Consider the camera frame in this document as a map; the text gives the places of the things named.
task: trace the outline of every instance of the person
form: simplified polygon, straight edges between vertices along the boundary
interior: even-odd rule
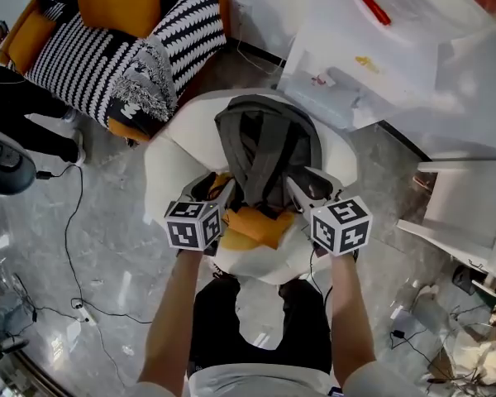
[[[239,333],[235,277],[215,275],[194,297],[202,257],[179,253],[150,326],[133,397],[179,397],[186,371],[191,395],[198,397],[333,395],[331,367],[346,397],[424,396],[376,361],[352,255],[332,258],[332,328],[322,295],[307,281],[279,287],[284,335],[275,350],[254,347]]]
[[[4,38],[5,33],[0,28],[0,43]],[[81,131],[75,129],[72,138],[60,136],[25,117],[32,113],[66,122],[72,122],[75,117],[75,110],[49,91],[0,66],[0,132],[27,150],[56,155],[65,162],[82,165],[86,152]]]

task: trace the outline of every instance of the black and white striped blanket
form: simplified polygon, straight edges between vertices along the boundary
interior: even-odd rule
[[[218,0],[178,0],[145,39],[88,28],[69,5],[49,5],[58,27],[26,77],[107,127],[154,135],[206,61],[226,44]]]

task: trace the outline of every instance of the plastic bag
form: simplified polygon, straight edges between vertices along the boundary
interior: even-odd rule
[[[355,0],[383,32],[406,42],[441,43],[496,23],[496,0]],[[389,17],[375,15],[377,11]]]

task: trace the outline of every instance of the marble floor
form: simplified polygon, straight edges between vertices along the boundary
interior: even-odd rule
[[[263,60],[256,61],[269,72],[274,69]],[[203,91],[271,87],[278,78],[279,72],[268,75],[235,51],[226,51],[217,58]],[[61,133],[71,128],[55,120],[33,118]],[[83,296],[104,311],[151,320],[174,253],[167,247],[163,230],[144,220],[145,147],[131,149],[87,118],[79,126],[89,156],[83,168],[83,200],[69,228],[69,251]],[[390,306],[401,287],[407,280],[439,282],[443,285],[440,300],[449,309],[456,305],[468,309],[480,302],[450,285],[447,254],[395,227],[400,217],[419,213],[426,202],[426,195],[412,181],[419,159],[377,126],[352,132],[350,139],[360,163],[360,195],[374,214],[373,239],[360,252],[358,268],[375,350],[381,360],[416,380],[426,370],[426,361],[407,348],[389,350]],[[35,155],[35,160],[39,170],[59,173],[65,167],[45,155]],[[75,313],[70,299],[78,296],[78,290],[64,251],[64,228],[79,193],[79,172],[73,168],[62,178],[37,181],[23,194],[0,197],[4,285],[10,285],[12,274],[17,273],[37,306],[71,316]],[[203,264],[198,287],[210,278]],[[316,273],[315,280],[324,292],[328,289],[328,272]],[[267,337],[265,347],[276,347],[282,332],[281,305],[275,287],[245,280],[238,299],[244,337],[250,342]],[[38,322],[25,332],[31,339],[26,354],[73,395],[123,395],[125,388],[114,363],[123,383],[132,385],[141,370],[148,325],[101,313],[95,313],[95,318],[99,329],[43,310]],[[114,363],[103,352],[102,340]],[[429,357],[438,349],[436,340],[426,333],[414,343]]]

